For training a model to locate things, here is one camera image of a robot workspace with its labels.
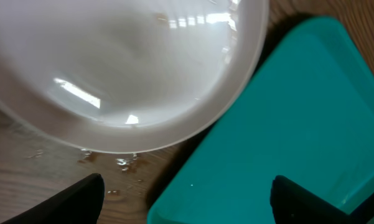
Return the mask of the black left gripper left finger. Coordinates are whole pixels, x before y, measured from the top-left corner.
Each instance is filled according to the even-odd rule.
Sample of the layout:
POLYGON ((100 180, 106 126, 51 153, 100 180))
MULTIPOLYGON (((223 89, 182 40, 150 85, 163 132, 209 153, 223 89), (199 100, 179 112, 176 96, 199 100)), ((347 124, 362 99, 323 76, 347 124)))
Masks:
POLYGON ((96 224, 104 198, 104 180, 94 173, 3 224, 96 224))

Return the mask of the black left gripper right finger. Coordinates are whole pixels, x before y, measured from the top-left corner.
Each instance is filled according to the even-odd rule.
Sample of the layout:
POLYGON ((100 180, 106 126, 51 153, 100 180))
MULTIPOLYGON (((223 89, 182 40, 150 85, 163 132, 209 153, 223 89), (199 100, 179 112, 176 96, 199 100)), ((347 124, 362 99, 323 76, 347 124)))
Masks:
POLYGON ((272 182, 270 205, 276 223, 374 223, 374 193, 347 214, 282 175, 272 182))

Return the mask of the pink plate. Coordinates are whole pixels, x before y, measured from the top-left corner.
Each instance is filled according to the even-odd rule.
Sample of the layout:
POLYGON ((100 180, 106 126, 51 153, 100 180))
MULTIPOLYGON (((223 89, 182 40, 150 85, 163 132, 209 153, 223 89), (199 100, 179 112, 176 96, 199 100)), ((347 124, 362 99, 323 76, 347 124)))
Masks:
POLYGON ((213 124, 257 66, 268 1, 0 0, 0 109, 127 154, 213 124))

